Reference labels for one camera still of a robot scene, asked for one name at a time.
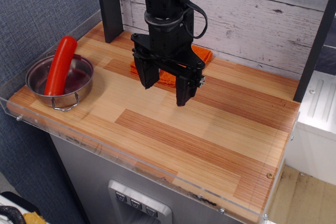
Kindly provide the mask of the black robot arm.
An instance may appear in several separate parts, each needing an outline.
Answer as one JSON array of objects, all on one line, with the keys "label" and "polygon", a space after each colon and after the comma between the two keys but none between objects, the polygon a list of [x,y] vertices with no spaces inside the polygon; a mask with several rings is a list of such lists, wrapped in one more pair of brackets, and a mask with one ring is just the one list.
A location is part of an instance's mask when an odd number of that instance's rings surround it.
[{"label": "black robot arm", "polygon": [[192,50],[195,39],[194,13],[207,15],[191,0],[145,0],[144,20],[149,33],[131,36],[135,67],[142,85],[148,89],[165,71],[176,77],[176,103],[184,106],[204,83],[204,61]]}]

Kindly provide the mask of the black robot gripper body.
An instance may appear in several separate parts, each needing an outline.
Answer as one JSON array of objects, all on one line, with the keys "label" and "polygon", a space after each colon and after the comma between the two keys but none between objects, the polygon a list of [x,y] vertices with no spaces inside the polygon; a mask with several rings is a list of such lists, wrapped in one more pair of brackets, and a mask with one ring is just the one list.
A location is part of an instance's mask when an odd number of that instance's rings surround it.
[{"label": "black robot gripper body", "polygon": [[194,9],[186,8],[173,17],[158,18],[148,12],[144,19],[149,34],[131,36],[134,42],[133,54],[152,59],[159,70],[179,77],[195,80],[197,87],[205,82],[202,71],[205,63],[192,50],[194,31]]}]

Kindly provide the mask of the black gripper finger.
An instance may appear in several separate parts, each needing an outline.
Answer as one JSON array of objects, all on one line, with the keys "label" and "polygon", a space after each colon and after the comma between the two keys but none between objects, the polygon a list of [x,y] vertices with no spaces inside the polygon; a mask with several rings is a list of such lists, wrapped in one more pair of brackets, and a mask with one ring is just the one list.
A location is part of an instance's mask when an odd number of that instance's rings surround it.
[{"label": "black gripper finger", "polygon": [[186,102],[195,96],[197,85],[195,80],[184,76],[176,78],[176,104],[178,106],[186,105]]},{"label": "black gripper finger", "polygon": [[159,67],[152,59],[140,57],[138,53],[134,53],[133,56],[141,84],[145,89],[149,89],[160,79]]}]

